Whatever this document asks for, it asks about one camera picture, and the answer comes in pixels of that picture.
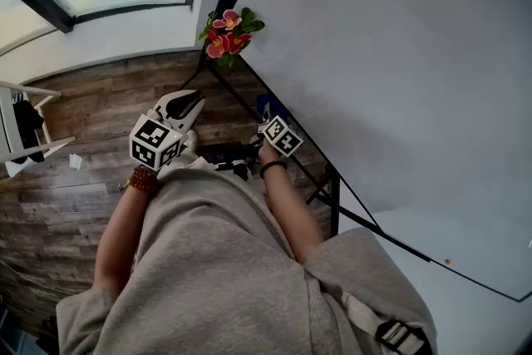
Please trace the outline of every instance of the artificial flower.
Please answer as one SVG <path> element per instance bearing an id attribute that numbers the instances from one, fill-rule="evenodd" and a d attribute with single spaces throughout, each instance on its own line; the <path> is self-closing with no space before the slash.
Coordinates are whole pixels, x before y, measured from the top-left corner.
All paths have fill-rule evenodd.
<path id="1" fill-rule="evenodd" d="M 229 53 L 236 53 L 242 49 L 244 43 L 251 38 L 251 34 L 235 36 L 234 33 L 231 32 L 227 35 L 227 38 L 229 39 Z"/>
<path id="2" fill-rule="evenodd" d="M 224 19 L 215 19 L 213 21 L 213 27 L 214 28 L 226 28 L 228 30 L 233 30 L 236 26 L 238 26 L 242 22 L 242 18 L 240 15 L 233 11 L 232 9 L 227 9 L 224 12 Z"/>
<path id="3" fill-rule="evenodd" d="M 207 46 L 207 55 L 211 58 L 220 58 L 229 49 L 229 39 L 225 34 L 218 34 L 212 28 L 209 28 L 206 32 L 211 41 Z"/>

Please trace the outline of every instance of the green leaf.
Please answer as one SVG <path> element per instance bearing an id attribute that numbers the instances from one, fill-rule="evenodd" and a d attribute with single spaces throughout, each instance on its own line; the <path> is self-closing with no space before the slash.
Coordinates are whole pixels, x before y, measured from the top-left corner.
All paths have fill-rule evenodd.
<path id="1" fill-rule="evenodd" d="M 242 9 L 242 13 L 240 14 L 240 16 L 242 17 L 242 20 L 246 19 L 246 16 L 251 12 L 251 9 L 249 9 L 248 7 L 245 7 L 244 9 Z"/>
<path id="2" fill-rule="evenodd" d="M 266 27 L 266 24 L 264 24 L 262 21 L 253 21 L 249 24 L 250 27 L 253 28 L 253 32 L 260 32 L 264 27 Z"/>
<path id="3" fill-rule="evenodd" d="M 253 22 L 254 19 L 255 19 L 255 12 L 249 11 L 248 15 L 246 15 L 246 18 L 244 18 L 243 25 L 248 26 L 249 24 Z"/>
<path id="4" fill-rule="evenodd" d="M 209 14 L 209 18 L 207 19 L 207 27 L 210 27 L 216 18 L 216 11 L 213 11 Z"/>
<path id="5" fill-rule="evenodd" d="M 216 60 L 220 67 L 226 67 L 229 64 L 229 55 L 225 54 Z"/>

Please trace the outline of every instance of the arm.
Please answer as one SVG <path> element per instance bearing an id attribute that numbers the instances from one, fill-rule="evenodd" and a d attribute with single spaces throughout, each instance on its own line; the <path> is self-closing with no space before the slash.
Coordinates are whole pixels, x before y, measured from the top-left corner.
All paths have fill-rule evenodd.
<path id="1" fill-rule="evenodd" d="M 280 160 L 277 151 L 267 140 L 264 140 L 259 157 L 261 165 Z M 264 183 L 273 216 L 283 229 L 296 260 L 301 264 L 308 252 L 323 242 L 318 222 L 281 165 L 272 166 L 264 172 Z"/>
<path id="2" fill-rule="evenodd" d="M 101 236 L 93 288 L 104 288 L 118 297 L 126 286 L 149 203 L 148 192 L 127 188 Z"/>

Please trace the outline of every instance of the wooden bead bracelet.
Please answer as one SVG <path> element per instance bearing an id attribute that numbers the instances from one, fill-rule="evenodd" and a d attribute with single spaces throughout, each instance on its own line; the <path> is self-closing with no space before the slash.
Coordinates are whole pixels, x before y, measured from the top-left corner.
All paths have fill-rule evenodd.
<path id="1" fill-rule="evenodd" d="M 138 190 L 149 192 L 152 195 L 156 194 L 160 188 L 155 172 L 142 166 L 135 168 L 133 175 L 127 180 L 125 186 L 133 186 Z"/>

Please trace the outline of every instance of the person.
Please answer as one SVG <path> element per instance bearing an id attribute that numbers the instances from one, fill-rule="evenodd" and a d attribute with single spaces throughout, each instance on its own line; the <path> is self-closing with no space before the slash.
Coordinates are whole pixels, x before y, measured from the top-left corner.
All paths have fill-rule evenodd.
<path id="1" fill-rule="evenodd" d="M 269 208 L 237 175 L 212 171 L 195 140 L 190 131 L 158 181 L 135 169 L 92 288 L 57 305 L 61 353 L 392 353 L 354 324 L 360 307 L 415 325 L 436 353 L 426 305 L 371 232 L 323 241 L 267 141 Z"/>

